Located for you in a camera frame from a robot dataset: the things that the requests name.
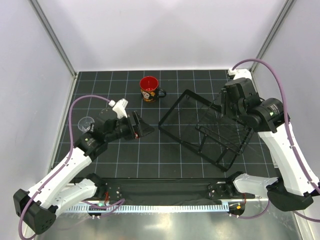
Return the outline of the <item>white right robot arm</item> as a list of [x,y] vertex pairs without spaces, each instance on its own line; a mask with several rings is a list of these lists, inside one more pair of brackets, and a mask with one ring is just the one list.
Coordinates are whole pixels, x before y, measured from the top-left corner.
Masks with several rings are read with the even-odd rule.
[[268,198],[283,212],[308,208],[317,196],[312,184],[318,185],[320,180],[309,166],[303,171],[299,164],[307,162],[297,141],[288,139],[287,132],[293,128],[285,122],[288,117],[283,103],[276,98],[261,99],[252,80],[242,77],[227,82],[221,89],[221,111],[223,116],[239,120],[259,135],[280,172],[279,177],[271,178],[238,174],[225,185],[226,194],[230,198],[242,193]]

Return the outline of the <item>red skull mug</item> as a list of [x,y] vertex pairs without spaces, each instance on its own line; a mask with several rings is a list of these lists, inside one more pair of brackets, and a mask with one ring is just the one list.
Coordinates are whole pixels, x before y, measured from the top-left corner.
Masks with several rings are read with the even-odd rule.
[[154,76],[145,76],[139,82],[142,99],[147,103],[156,102],[158,99],[165,98],[167,92],[159,87],[159,80]]

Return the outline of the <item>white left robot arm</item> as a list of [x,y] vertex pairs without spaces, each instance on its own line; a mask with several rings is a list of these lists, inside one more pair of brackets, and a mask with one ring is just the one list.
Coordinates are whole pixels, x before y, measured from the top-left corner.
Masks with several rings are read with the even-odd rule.
[[19,189],[13,195],[19,224],[26,224],[37,235],[43,234],[65,210],[80,201],[101,200],[107,185],[95,173],[88,174],[80,183],[65,186],[84,168],[108,149],[110,142],[139,139],[155,129],[133,111],[131,116],[116,113],[110,108],[87,123],[83,135],[74,143],[65,158],[41,181],[28,190]]

